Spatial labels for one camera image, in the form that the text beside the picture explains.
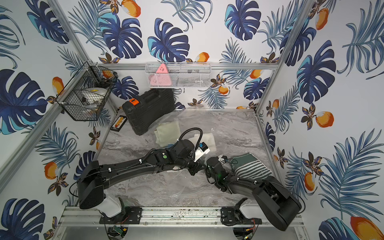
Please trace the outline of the green striped towel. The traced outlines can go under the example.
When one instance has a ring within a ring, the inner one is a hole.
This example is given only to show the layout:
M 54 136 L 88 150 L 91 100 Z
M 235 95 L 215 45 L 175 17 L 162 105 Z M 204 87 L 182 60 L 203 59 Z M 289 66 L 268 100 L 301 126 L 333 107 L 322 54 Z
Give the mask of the green striped towel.
M 273 174 L 269 168 L 251 153 L 233 157 L 233 162 L 233 171 L 240 178 L 257 180 L 265 179 Z

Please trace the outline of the clear plastic vacuum bag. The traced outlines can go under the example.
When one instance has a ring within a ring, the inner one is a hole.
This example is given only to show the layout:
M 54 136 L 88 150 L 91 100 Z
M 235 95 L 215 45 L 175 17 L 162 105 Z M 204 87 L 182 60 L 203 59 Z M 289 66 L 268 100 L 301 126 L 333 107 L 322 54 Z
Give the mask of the clear plastic vacuum bag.
M 260 135 L 256 128 L 253 111 L 175 111 L 167 121 L 179 121 L 181 132 L 193 127 L 212 134 L 215 147 L 202 158 L 224 155 L 233 157 L 252 153 L 263 154 Z M 221 207 L 233 206 L 240 194 L 229 194 L 219 190 L 213 179 L 207 179 L 200 171 L 191 176 L 188 170 L 163 172 L 145 177 L 146 189 L 137 196 L 143 206 L 151 207 Z

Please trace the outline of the cream towel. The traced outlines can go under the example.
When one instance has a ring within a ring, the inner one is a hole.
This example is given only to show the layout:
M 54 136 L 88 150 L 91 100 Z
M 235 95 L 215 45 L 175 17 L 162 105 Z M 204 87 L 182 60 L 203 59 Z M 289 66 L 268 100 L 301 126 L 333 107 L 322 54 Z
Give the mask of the cream towel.
M 160 147 L 167 147 L 177 142 L 181 135 L 180 125 L 178 121 L 160 124 L 154 131 L 156 143 Z

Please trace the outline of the white towel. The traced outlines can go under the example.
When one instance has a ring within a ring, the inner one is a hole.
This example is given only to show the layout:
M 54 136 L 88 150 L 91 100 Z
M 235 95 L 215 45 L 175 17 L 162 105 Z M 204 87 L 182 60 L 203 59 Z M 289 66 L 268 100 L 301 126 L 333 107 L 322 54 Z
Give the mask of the white towel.
M 211 150 L 211 152 L 217 151 L 217 146 L 213 133 L 204 133 L 201 142 L 204 142 Z

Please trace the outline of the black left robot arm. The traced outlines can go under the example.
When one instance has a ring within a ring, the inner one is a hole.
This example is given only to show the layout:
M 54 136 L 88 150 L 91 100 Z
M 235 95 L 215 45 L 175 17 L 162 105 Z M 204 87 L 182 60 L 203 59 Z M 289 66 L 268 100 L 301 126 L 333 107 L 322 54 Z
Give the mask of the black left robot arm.
M 106 189 L 132 178 L 174 168 L 187 170 L 194 176 L 206 168 L 200 158 L 209 152 L 209 148 L 202 142 L 202 137 L 202 129 L 190 128 L 171 147 L 151 149 L 141 158 L 117 164 L 88 163 L 76 180 L 80 209 L 98 209 L 113 218 L 124 212 L 124 206 L 122 201 L 108 196 Z

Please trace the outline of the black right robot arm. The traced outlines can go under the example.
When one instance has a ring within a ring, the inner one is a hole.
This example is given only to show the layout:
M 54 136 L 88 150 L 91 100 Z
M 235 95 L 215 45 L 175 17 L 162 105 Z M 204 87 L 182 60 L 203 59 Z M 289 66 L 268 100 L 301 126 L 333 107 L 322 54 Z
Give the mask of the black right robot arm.
M 278 230 L 285 231 L 302 208 L 298 198 L 272 176 L 251 180 L 226 172 L 219 158 L 207 160 L 208 176 L 222 192 L 253 198 L 267 220 Z

